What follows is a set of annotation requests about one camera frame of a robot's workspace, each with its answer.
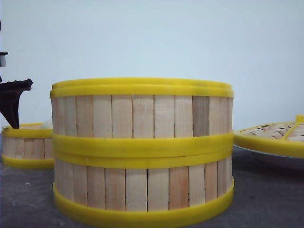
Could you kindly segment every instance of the yellow plastic rim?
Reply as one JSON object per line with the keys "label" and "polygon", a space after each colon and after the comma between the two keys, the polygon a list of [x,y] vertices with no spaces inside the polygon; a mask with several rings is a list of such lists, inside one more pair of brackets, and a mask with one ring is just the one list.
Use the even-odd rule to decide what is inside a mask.
{"label": "yellow plastic rim", "polygon": [[276,123],[266,123],[256,127],[234,131],[234,144],[246,149],[266,152],[275,155],[282,155],[287,157],[304,158],[304,143],[299,141],[287,140],[288,135],[300,124],[303,120],[301,115],[297,116],[296,124],[287,131],[281,139],[266,138],[261,136],[252,136],[242,133],[244,130],[254,129],[263,125],[271,125]]}
{"label": "yellow plastic rim", "polygon": [[181,78],[89,78],[53,84],[50,97],[73,95],[197,95],[233,98],[232,86],[222,82]]}
{"label": "yellow plastic rim", "polygon": [[232,154],[232,140],[233,133],[160,139],[53,134],[55,158],[73,164],[121,169],[183,167],[215,162]]}
{"label": "yellow plastic rim", "polygon": [[15,159],[1,155],[2,164],[14,168],[22,169],[52,169],[54,159],[34,160],[34,159]]}
{"label": "yellow plastic rim", "polygon": [[[20,126],[42,125],[42,123],[23,123]],[[2,135],[15,138],[50,138],[52,129],[14,129],[11,126],[2,128]]]}
{"label": "yellow plastic rim", "polygon": [[60,195],[53,184],[55,205],[63,214],[99,228],[177,228],[203,222],[228,208],[233,200],[233,189],[232,179],[230,189],[208,203],[175,210],[125,212],[74,203]]}

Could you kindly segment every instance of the small steamer basket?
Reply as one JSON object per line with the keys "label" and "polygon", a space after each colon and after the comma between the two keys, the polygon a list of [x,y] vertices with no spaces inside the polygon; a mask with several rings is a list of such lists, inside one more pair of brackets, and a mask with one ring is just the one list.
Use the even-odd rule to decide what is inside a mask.
{"label": "small steamer basket", "polygon": [[97,227],[174,228],[233,198],[231,86],[167,78],[59,82],[54,196]]}
{"label": "small steamer basket", "polygon": [[235,131],[234,144],[249,150],[261,162],[304,170],[304,115],[295,122],[267,123]]}
{"label": "small steamer basket", "polygon": [[26,169],[51,169],[54,167],[52,129],[40,129],[42,123],[21,124],[2,129],[2,163]]}

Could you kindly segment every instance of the gray table surface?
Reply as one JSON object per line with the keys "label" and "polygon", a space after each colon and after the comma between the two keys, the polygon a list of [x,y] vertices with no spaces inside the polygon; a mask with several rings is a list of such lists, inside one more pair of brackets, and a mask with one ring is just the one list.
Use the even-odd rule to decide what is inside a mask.
{"label": "gray table surface", "polygon": [[[270,167],[234,148],[232,205],[188,228],[303,228],[304,173]],[[61,214],[53,203],[53,170],[1,165],[1,228],[88,228]]]}

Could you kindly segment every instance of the white wall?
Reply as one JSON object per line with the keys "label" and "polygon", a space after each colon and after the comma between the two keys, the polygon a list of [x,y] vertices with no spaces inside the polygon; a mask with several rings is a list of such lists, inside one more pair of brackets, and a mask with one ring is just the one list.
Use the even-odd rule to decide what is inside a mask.
{"label": "white wall", "polygon": [[230,83],[235,129],[304,113],[303,0],[1,0],[1,22],[2,78],[34,82],[21,123],[51,117],[52,83],[105,76]]}

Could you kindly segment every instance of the black object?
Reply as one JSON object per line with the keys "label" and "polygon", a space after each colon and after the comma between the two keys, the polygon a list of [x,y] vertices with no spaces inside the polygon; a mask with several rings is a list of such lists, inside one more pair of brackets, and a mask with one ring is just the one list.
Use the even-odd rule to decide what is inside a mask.
{"label": "black object", "polygon": [[13,128],[19,128],[19,99],[23,91],[31,90],[32,80],[0,84],[0,112]]}

